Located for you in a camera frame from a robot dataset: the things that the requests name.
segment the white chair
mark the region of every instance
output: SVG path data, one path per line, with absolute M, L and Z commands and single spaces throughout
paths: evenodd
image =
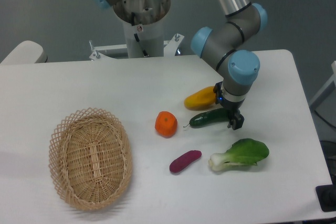
M 29 63 L 42 63 L 48 59 L 42 46 L 32 41 L 21 42 L 0 65 L 17 65 Z

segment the black cable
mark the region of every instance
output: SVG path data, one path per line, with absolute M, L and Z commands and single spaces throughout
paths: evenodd
M 314 110 L 314 113 L 322 120 L 324 121 L 329 127 L 336 130 L 336 126 L 328 122 L 326 119 L 324 119 L 316 110 Z

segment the gray floor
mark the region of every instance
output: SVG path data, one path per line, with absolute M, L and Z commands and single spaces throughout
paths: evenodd
M 336 0 L 251 1 L 267 10 L 269 24 L 242 49 L 291 51 L 310 100 L 332 75 L 330 65 L 336 60 Z M 87 60 L 90 39 L 96 46 L 124 43 L 122 26 L 113 10 L 102 11 L 92 0 L 0 0 L 0 5 L 0 61 L 24 40 L 42 45 L 49 61 Z M 225 21 L 217 0 L 172 0 L 165 39 L 183 34 L 182 53 L 192 54 L 190 41 L 195 32 L 204 26 L 216 28 Z M 318 108 L 333 124 L 335 105 L 334 92 Z M 336 138 L 335 131 L 313 117 L 320 139 Z

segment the screw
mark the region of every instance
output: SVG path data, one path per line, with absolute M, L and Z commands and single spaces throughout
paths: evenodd
M 97 57 L 97 59 L 100 59 L 100 54 L 99 54 L 98 50 L 96 50 L 96 57 Z
M 94 46 L 93 46 L 92 40 L 89 40 L 89 44 L 90 44 L 91 50 L 94 51 Z

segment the purple sweet potato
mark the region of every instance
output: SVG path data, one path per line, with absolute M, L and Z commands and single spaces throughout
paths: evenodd
M 169 166 L 169 170 L 172 173 L 179 173 L 183 169 L 187 168 L 192 162 L 198 160 L 202 155 L 200 151 L 188 151 L 184 153 L 182 156 L 175 159 Z

